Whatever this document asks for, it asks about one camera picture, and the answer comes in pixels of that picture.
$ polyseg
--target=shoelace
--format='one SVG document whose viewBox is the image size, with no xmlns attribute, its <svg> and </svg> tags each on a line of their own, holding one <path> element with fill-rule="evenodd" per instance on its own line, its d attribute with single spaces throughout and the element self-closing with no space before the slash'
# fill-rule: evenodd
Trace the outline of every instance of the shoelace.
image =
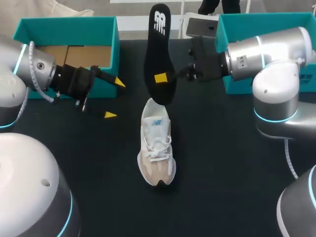
<svg viewBox="0 0 316 237">
<path fill-rule="evenodd" d="M 153 140 L 151 145 L 148 145 L 146 139 L 145 144 L 147 146 L 148 152 L 146 152 L 145 157 L 148 157 L 150 162 L 160 161 L 164 159 L 168 159 L 170 154 L 167 154 L 167 150 L 171 144 L 171 137 L 168 135 L 168 142 L 163 141 L 160 137 L 157 137 Z M 154 149 L 154 146 L 157 142 L 164 144 L 165 146 L 162 149 Z"/>
</svg>

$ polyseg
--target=cardboard box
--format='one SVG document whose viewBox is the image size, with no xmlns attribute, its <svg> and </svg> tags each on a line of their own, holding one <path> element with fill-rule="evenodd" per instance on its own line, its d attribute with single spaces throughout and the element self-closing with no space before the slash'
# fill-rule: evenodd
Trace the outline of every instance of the cardboard box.
<svg viewBox="0 0 316 237">
<path fill-rule="evenodd" d="M 37 49 L 54 56 L 57 65 L 65 64 L 68 46 L 40 46 Z"/>
<path fill-rule="evenodd" d="M 88 69 L 97 65 L 118 76 L 120 46 L 116 17 L 22 18 L 13 38 L 26 44 L 34 41 L 36 47 L 54 55 L 60 66 L 66 61 Z M 50 89 L 46 93 L 51 97 L 56 94 Z M 114 85 L 96 79 L 89 98 L 115 98 L 116 93 Z M 41 96 L 32 91 L 29 98 Z"/>
<path fill-rule="evenodd" d="M 231 42 L 299 26 L 309 32 L 313 50 L 316 50 L 316 18 L 312 13 L 223 14 L 217 26 L 216 50 L 224 52 Z M 223 78 L 223 81 L 228 94 L 252 93 L 251 78 L 233 81 L 231 76 L 227 76 Z M 301 69 L 300 91 L 316 91 L 316 63 L 310 63 Z"/>
<path fill-rule="evenodd" d="M 93 65 L 107 68 L 111 63 L 110 46 L 69 46 L 66 64 L 89 68 Z"/>
<path fill-rule="evenodd" d="M 56 64 L 89 68 L 93 65 L 108 68 L 111 65 L 110 46 L 41 46 L 39 50 L 55 57 Z"/>
</svg>

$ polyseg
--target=shoe sole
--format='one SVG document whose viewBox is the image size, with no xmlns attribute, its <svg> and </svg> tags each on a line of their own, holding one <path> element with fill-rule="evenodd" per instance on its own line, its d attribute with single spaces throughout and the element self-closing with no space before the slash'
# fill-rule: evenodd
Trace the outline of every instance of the shoe sole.
<svg viewBox="0 0 316 237">
<path fill-rule="evenodd" d="M 144 177 L 144 179 L 146 180 L 146 182 L 147 182 L 148 184 L 150 184 L 151 186 L 154 186 L 154 185 L 152 185 L 152 184 L 147 180 L 147 178 L 145 177 L 145 175 L 144 175 L 144 173 L 143 173 L 142 168 L 140 167 L 140 153 L 138 153 L 138 156 L 137 156 L 137 163 L 138 163 L 139 170 L 140 170 L 140 172 L 142 173 L 142 176 Z M 172 158 L 172 173 L 171 173 L 172 179 L 171 179 L 171 181 L 170 181 L 169 184 L 171 184 L 171 182 L 173 181 L 174 176 L 176 175 L 176 170 L 177 170 L 176 161 L 175 161 L 174 158 Z"/>
</svg>

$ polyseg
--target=new balance logo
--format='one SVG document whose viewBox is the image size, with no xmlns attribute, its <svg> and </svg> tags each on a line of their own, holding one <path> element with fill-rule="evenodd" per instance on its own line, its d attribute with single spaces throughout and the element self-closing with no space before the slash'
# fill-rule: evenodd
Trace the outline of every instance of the new balance logo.
<svg viewBox="0 0 316 237">
<path fill-rule="evenodd" d="M 154 120 L 152 126 L 161 125 L 161 120 Z"/>
<path fill-rule="evenodd" d="M 166 26 L 166 16 L 158 11 L 155 12 L 155 25 L 154 29 L 164 35 L 164 27 Z"/>
</svg>

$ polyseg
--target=insole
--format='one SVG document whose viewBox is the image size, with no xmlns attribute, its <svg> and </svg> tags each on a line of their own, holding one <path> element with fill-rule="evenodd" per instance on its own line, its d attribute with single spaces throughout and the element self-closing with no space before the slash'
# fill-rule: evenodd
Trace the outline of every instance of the insole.
<svg viewBox="0 0 316 237">
<path fill-rule="evenodd" d="M 148 43 L 144 63 L 144 77 L 148 92 L 160 105 L 172 102 L 177 81 L 169 55 L 171 26 L 170 9 L 156 4 L 151 9 L 148 26 Z"/>
</svg>

